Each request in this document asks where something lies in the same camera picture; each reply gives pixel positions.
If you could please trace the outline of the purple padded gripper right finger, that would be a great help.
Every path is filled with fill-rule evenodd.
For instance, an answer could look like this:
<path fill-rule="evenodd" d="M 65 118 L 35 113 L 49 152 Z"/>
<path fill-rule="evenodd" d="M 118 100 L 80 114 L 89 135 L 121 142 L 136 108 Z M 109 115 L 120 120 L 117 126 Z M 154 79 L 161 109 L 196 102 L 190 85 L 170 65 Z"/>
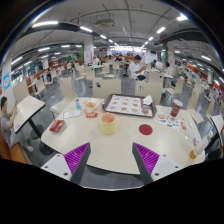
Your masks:
<path fill-rule="evenodd" d="M 145 185 L 182 169 L 168 155 L 159 155 L 138 143 L 132 145 L 132 153 L 135 157 L 141 180 Z"/>

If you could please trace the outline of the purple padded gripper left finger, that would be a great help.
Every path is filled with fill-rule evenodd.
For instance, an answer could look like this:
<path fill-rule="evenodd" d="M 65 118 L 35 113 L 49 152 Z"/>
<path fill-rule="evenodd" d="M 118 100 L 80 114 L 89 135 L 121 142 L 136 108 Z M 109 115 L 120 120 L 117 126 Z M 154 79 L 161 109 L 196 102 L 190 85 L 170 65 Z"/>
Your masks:
<path fill-rule="evenodd" d="M 66 154 L 56 154 L 42 169 L 72 183 L 79 184 L 91 153 L 90 143 L 87 142 Z"/>

